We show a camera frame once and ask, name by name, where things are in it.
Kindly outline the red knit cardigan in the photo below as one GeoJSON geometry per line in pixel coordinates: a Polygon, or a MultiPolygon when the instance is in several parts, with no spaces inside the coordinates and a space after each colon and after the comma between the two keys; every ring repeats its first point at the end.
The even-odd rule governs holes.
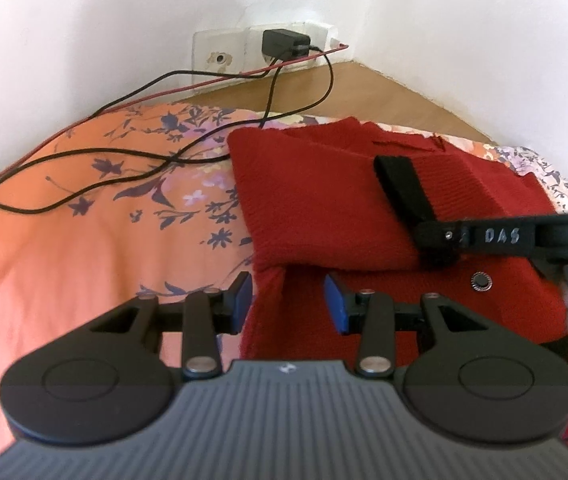
{"type": "Polygon", "coordinates": [[[324,278],[334,274],[351,288],[407,304],[438,292],[568,361],[560,284],[524,258],[469,255],[423,271],[373,162],[410,159],[439,221],[552,214],[536,177],[438,136],[393,133],[354,118],[238,129],[228,145],[255,251],[257,297],[243,330],[243,359],[353,361],[358,338],[336,332],[324,301],[324,278]]]}

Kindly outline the white wall socket strip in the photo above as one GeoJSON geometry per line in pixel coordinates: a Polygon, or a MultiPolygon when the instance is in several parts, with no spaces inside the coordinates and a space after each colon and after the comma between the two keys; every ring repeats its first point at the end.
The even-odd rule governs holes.
{"type": "Polygon", "coordinates": [[[238,74],[267,66],[271,59],[262,53],[262,36],[267,29],[288,29],[310,37],[323,51],[340,43],[336,27],[313,23],[278,23],[250,27],[214,29],[193,36],[192,70],[214,74],[238,74]]]}

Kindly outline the orange floral bedsheet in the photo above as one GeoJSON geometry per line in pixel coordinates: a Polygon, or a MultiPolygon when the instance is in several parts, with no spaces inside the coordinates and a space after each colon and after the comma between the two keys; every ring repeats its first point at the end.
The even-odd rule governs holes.
{"type": "MultiPolygon", "coordinates": [[[[170,302],[254,266],[226,138],[249,110],[173,102],[90,120],[0,185],[0,379],[14,361],[134,296],[170,302]]],[[[340,122],[294,115],[263,129],[340,122]]],[[[568,212],[568,181],[526,148],[401,126],[536,177],[568,212]]],[[[0,408],[0,452],[13,436],[0,408]]]]}

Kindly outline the black power adapter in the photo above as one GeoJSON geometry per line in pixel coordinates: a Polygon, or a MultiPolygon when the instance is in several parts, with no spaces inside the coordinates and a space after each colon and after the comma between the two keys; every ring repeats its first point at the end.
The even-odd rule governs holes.
{"type": "Polygon", "coordinates": [[[262,33],[261,53],[266,58],[289,61],[304,58],[310,51],[311,38],[285,28],[266,29],[262,33]]]}

